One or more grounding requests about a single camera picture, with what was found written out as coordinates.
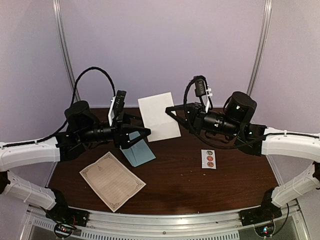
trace paper with decorative border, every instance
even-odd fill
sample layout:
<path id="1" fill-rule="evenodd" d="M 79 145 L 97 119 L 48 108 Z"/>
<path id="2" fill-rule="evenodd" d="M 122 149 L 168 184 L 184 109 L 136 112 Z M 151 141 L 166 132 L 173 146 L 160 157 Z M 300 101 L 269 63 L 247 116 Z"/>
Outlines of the paper with decorative border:
<path id="1" fill-rule="evenodd" d="M 146 185 L 111 152 L 85 167 L 80 174 L 113 212 Z"/>

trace blue envelope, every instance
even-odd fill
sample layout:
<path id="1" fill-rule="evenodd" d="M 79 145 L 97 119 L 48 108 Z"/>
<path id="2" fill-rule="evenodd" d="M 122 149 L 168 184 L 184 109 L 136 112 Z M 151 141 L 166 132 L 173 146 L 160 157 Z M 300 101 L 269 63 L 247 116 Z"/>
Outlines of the blue envelope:
<path id="1" fill-rule="evenodd" d="M 140 134 L 137 131 L 129 134 L 130 140 L 135 139 L 139 136 Z M 129 163 L 133 167 L 137 167 L 156 158 L 154 153 L 150 150 L 145 140 L 143 139 L 128 149 L 120 148 L 120 150 L 121 152 L 123 152 L 124 156 L 126 157 L 126 159 L 128 159 Z"/>

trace white wall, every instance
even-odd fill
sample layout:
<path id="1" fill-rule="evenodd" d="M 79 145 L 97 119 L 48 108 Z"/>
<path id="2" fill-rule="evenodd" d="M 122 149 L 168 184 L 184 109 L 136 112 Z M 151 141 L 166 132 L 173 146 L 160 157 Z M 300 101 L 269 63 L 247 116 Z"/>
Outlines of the white wall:
<path id="1" fill-rule="evenodd" d="M 126 106 L 138 98 L 172 92 L 181 104 L 195 75 L 204 75 L 223 106 L 246 91 L 260 36 L 264 0 L 61 1 L 74 75 L 105 69 Z M 81 99 L 108 106 L 111 87 L 99 72 L 79 84 Z"/>
<path id="2" fill-rule="evenodd" d="M 71 101 L 52 1 L 0 0 L 0 142 L 45 137 Z M 51 163 L 12 171 L 44 186 Z M 15 240 L 27 205 L 0 195 L 0 240 Z"/>
<path id="3" fill-rule="evenodd" d="M 254 121 L 278 129 L 320 133 L 320 1 L 272 2 L 266 49 L 252 98 Z M 273 157 L 286 182 L 310 160 Z M 298 199 L 313 240 L 320 236 L 320 191 Z"/>

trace circular sticker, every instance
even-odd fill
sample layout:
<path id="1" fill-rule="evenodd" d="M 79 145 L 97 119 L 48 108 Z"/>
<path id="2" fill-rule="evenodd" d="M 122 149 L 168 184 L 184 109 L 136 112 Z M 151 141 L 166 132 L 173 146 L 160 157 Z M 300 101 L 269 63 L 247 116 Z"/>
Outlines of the circular sticker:
<path id="1" fill-rule="evenodd" d="M 207 163 L 208 167 L 213 168 L 214 167 L 214 163 L 212 161 L 208 161 Z"/>

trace wooden table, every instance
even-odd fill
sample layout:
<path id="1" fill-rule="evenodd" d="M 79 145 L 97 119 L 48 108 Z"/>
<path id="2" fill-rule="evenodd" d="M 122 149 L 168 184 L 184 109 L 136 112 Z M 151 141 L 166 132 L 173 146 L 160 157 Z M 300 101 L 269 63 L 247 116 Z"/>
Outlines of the wooden table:
<path id="1" fill-rule="evenodd" d="M 107 109 L 92 110 L 101 120 Z M 139 115 L 139 109 L 126 108 Z M 83 153 L 77 160 L 57 165 L 49 187 L 60 190 L 68 204 L 89 210 L 111 212 L 79 172 L 111 152 L 146 186 L 117 213 L 194 214 L 260 205 L 264 192 L 277 186 L 267 159 L 239 150 L 215 150 L 217 169 L 201 168 L 201 149 L 210 149 L 180 127 L 182 137 L 147 143 L 155 160 L 132 167 L 113 143 Z"/>

